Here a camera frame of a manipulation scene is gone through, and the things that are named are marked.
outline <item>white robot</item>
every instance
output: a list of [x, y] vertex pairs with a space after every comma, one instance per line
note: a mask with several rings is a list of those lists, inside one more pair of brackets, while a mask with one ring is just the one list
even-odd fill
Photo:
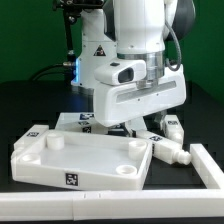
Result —
[[[117, 57], [95, 70], [96, 120], [109, 127], [184, 103], [177, 39], [194, 23], [193, 1], [108, 0], [104, 12], [105, 33], [117, 41]], [[171, 36], [178, 53], [174, 67], [164, 60], [164, 40]]]
[[104, 34], [104, 15], [102, 9], [83, 10], [82, 53], [75, 62], [74, 79], [71, 82], [76, 92], [93, 95], [97, 80], [93, 71], [116, 57], [116, 42]]

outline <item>warning label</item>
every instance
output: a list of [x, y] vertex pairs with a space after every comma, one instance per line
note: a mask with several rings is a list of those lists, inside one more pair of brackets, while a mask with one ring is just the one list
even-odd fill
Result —
[[106, 54], [105, 54], [101, 45], [99, 45], [99, 47], [97, 48], [94, 56], [106, 56]]

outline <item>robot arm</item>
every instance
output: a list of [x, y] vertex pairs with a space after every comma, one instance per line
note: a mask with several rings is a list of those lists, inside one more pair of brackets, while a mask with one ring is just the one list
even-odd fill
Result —
[[[108, 0], [104, 11], [105, 33], [117, 41], [117, 58], [95, 70], [100, 82], [94, 92], [98, 122], [112, 126], [182, 104], [183, 66], [174, 72], [164, 63], [164, 40], [170, 39], [165, 21], [179, 34], [177, 38], [183, 38], [195, 18], [192, 0]], [[132, 69], [133, 75], [119, 82], [118, 77], [133, 68], [133, 61], [138, 68], [145, 64], [144, 77]]]

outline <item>black surface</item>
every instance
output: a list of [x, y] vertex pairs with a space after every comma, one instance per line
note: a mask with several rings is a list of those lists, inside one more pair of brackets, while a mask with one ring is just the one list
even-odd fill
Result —
[[[202, 143], [218, 165], [224, 168], [224, 107], [195, 84], [187, 87], [184, 105], [171, 109], [185, 130], [186, 150], [192, 143]], [[0, 84], [0, 192], [50, 192], [59, 188], [19, 183], [12, 180], [10, 156], [13, 144], [34, 124], [54, 128], [61, 112], [92, 112], [92, 97], [71, 91], [63, 82], [7, 82]], [[153, 117], [145, 117], [151, 131], [159, 133]], [[144, 189], [205, 188], [194, 168], [172, 166], [153, 159]], [[224, 218], [95, 220], [77, 223], [223, 223]], [[72, 223], [72, 221], [43, 222]]]

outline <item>white tray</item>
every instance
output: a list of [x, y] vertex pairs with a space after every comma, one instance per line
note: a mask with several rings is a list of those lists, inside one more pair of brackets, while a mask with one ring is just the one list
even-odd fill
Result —
[[35, 125], [14, 145], [13, 179], [77, 190], [141, 190], [151, 144]]

